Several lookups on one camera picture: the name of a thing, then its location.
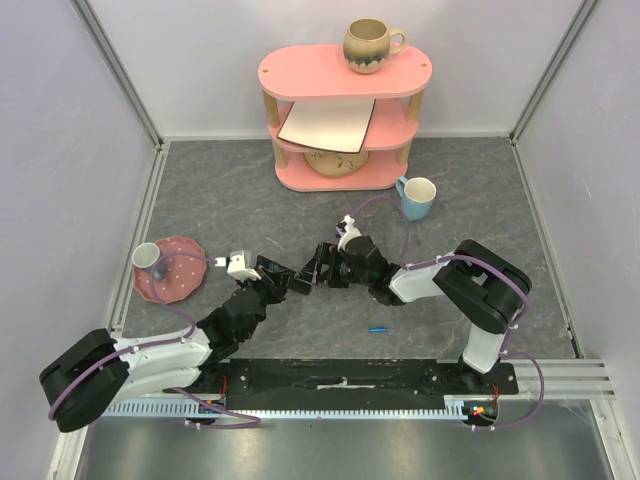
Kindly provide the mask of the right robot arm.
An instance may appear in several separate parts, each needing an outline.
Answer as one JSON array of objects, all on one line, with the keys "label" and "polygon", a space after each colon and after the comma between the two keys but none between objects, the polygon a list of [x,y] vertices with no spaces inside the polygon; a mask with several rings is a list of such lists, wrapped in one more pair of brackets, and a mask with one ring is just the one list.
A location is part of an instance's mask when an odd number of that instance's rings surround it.
[{"label": "right robot arm", "polygon": [[312,285],[365,286],[385,306],[447,297],[472,323],[458,381],[467,392],[483,392],[494,381],[494,366],[512,322],[530,306],[529,277],[474,240],[419,264],[388,261],[368,236],[319,244],[300,278]]}]

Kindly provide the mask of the black remote control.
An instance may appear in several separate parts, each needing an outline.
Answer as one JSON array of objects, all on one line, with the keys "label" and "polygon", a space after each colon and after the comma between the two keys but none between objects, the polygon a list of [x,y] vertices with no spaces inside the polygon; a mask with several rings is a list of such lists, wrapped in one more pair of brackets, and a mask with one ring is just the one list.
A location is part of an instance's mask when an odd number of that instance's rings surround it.
[{"label": "black remote control", "polygon": [[298,278],[298,274],[271,259],[258,255],[255,270],[275,291],[278,297],[284,298],[289,291],[301,295],[311,293],[311,285]]}]

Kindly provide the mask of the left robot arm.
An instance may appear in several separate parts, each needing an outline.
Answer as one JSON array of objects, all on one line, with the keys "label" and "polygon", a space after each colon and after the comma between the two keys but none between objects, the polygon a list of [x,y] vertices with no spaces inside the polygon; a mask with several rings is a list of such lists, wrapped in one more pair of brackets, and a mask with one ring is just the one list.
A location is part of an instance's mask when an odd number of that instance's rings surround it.
[{"label": "left robot arm", "polygon": [[216,365],[253,336],[287,290],[267,278],[241,282],[206,318],[174,333],[115,339],[104,328],[90,331],[39,375],[48,419],[69,433],[135,397],[188,386],[211,392],[220,378]]}]

